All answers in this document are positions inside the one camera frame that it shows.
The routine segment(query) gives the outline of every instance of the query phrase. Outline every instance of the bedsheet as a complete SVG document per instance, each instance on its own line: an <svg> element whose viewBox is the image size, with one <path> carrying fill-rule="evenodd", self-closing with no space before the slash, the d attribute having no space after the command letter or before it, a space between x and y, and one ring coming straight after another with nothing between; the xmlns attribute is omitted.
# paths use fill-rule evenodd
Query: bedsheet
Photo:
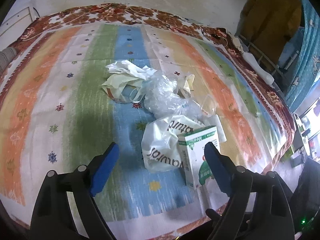
<svg viewBox="0 0 320 240"><path fill-rule="evenodd" d="M288 108L223 28L102 4L41 17L12 46L20 53L0 80L0 199L25 227L49 170L73 171L113 141L120 158L95 201L118 239L175 239L208 221L207 208L223 212L228 198L214 179L192 191L181 169L144 168L142 135L155 118L143 102L117 104L102 90L105 66L115 61L194 74L193 96L214 98L227 137L221 153L236 165L271 170L292 143Z"/></svg>

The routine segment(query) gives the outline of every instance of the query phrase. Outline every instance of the orange stripe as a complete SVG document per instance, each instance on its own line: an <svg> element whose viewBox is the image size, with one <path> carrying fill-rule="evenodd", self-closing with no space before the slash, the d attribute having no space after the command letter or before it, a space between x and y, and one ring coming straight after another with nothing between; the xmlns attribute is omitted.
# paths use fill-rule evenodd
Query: orange stripe
<svg viewBox="0 0 320 240"><path fill-rule="evenodd" d="M207 82L212 95L218 103L217 112L228 119L240 149L244 153L244 159L249 165L254 165L261 157L258 143L252 133L247 120L239 112L238 105L231 90L222 82L218 75L204 60L201 54L182 36L171 34L184 49L186 56L193 60Z"/></svg>
<svg viewBox="0 0 320 240"><path fill-rule="evenodd" d="M37 93L49 76L59 54L79 29L80 27L76 27L57 31L43 45L44 49L40 49L19 74L20 78L18 76L16 82L23 82L23 84L14 84L11 87L12 91L19 89L16 91L17 97L5 99L5 101L15 100L15 105L2 141L0 191L22 205L25 205L25 201L21 187L20 158L31 121L31 113L37 101Z"/></svg>

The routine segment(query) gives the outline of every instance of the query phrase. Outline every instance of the brown jacket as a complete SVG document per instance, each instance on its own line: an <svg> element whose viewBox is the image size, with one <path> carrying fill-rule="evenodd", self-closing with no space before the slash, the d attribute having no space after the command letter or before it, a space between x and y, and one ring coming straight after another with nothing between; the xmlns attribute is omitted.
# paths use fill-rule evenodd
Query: brown jacket
<svg viewBox="0 0 320 240"><path fill-rule="evenodd" d="M300 26L301 1L248 0L242 14L245 19L241 35L277 65L284 45ZM256 58L261 56L253 47L250 47L250 52ZM273 70L266 60L262 62L270 71Z"/></svg>

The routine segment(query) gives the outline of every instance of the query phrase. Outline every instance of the green and white box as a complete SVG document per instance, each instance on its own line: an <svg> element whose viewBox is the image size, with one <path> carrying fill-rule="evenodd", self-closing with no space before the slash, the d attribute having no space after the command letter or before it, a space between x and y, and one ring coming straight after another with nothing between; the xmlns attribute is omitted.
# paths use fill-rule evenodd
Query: green and white box
<svg viewBox="0 0 320 240"><path fill-rule="evenodd" d="M216 126L199 128L189 133L178 135L179 152L184 164L187 186L197 189L204 185L205 180L212 176L207 161L204 158L204 147L212 142L220 152Z"/></svg>

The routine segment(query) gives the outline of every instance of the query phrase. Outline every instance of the rolled fabric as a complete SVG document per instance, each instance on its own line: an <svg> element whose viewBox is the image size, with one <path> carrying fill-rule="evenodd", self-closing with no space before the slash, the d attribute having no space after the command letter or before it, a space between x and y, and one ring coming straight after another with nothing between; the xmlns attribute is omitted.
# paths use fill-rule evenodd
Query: rolled fabric
<svg viewBox="0 0 320 240"><path fill-rule="evenodd" d="M249 53L244 52L242 53L242 56L246 62L250 64L250 66L253 68L253 70L264 80L265 83L267 83L269 86L272 85L272 83L275 81L273 76L271 76L268 72L264 71L256 61L255 57Z"/></svg>
<svg viewBox="0 0 320 240"><path fill-rule="evenodd" d="M0 75L4 72L17 53L18 51L12 47L5 48L0 52Z"/></svg>

